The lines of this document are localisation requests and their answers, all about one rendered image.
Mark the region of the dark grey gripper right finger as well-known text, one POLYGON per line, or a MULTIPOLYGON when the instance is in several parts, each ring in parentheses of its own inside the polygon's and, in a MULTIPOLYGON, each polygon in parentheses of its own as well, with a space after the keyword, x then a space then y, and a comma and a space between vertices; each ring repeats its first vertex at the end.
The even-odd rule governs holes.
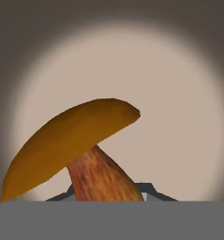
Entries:
POLYGON ((151 183, 137 183, 137 188, 141 192, 143 199, 146 202, 166 201, 175 202, 175 199, 163 193, 157 192, 151 183))

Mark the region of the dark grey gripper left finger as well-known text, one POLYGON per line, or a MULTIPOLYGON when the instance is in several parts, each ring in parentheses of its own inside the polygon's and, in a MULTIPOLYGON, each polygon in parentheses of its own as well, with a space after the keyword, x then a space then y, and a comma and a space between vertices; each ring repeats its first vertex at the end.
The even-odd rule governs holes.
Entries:
POLYGON ((59 195, 53 196, 52 198, 48 199, 48 202, 59 202, 59 201, 66 201, 66 202, 76 201, 76 195, 75 195, 73 185, 70 185, 67 192, 63 192, 59 195))

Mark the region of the brown mushroom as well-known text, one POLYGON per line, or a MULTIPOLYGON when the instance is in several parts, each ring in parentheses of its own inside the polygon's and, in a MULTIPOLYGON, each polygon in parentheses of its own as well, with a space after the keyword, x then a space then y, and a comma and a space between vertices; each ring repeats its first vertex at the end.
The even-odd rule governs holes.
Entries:
POLYGON ((47 182, 72 160, 140 117, 137 108, 116 98, 94 99, 58 114, 11 161, 0 202, 13 200, 47 182))

